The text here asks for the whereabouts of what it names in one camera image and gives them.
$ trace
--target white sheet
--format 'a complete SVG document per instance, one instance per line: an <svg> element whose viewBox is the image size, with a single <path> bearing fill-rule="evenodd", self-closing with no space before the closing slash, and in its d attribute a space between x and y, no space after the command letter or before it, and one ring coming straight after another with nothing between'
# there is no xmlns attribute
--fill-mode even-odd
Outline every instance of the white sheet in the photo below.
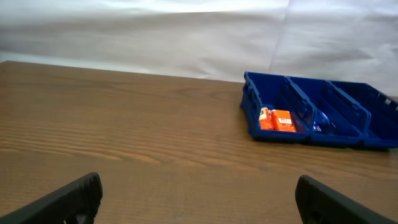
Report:
<svg viewBox="0 0 398 224"><path fill-rule="evenodd" d="M0 0L0 61L243 82L368 82L398 96L392 0Z"/></svg>

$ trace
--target blue bin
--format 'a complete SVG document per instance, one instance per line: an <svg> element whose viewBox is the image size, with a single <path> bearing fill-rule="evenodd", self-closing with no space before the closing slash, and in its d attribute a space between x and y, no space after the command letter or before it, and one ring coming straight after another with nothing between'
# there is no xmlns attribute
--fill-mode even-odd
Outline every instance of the blue bin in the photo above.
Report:
<svg viewBox="0 0 398 224"><path fill-rule="evenodd" d="M288 77L246 72L244 78L241 107L254 139L299 141L309 137L314 106ZM261 130L259 117L263 107L290 111L297 132Z"/></svg>
<svg viewBox="0 0 398 224"><path fill-rule="evenodd" d="M313 78L289 77L315 105L310 128L311 142L334 146L359 144L369 126L370 113L332 82ZM332 133L319 133L313 128L321 110L335 125Z"/></svg>
<svg viewBox="0 0 398 224"><path fill-rule="evenodd" d="M366 147L398 147L398 103L366 83L332 81L371 113Z"/></svg>

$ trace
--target blue plastic wrapper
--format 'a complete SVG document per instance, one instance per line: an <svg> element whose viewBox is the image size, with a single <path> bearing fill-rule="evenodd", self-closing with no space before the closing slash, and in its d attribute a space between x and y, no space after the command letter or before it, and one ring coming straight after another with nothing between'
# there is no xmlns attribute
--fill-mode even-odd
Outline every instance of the blue plastic wrapper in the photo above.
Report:
<svg viewBox="0 0 398 224"><path fill-rule="evenodd" d="M313 129L316 133L334 134L336 126L331 122L324 112L317 110Z"/></svg>

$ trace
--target wooden table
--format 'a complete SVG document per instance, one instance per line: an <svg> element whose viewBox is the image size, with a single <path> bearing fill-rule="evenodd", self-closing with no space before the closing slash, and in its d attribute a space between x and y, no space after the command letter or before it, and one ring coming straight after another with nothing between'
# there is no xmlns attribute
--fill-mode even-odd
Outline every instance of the wooden table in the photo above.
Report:
<svg viewBox="0 0 398 224"><path fill-rule="evenodd" d="M308 174L398 221L398 156L255 142L242 83L0 64L0 215L98 172L101 223L301 223Z"/></svg>

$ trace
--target orange box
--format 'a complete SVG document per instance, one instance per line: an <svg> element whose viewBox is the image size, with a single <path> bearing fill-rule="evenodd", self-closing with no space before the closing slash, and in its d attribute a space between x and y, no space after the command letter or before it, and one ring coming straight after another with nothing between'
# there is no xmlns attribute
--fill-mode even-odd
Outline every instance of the orange box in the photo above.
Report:
<svg viewBox="0 0 398 224"><path fill-rule="evenodd" d="M296 128L294 127L294 123L289 111L272 110L271 120L275 130L277 131L296 132Z"/></svg>
<svg viewBox="0 0 398 224"><path fill-rule="evenodd" d="M260 129L262 130L274 130L274 125L271 121L271 112L268 108L261 108L260 111Z"/></svg>

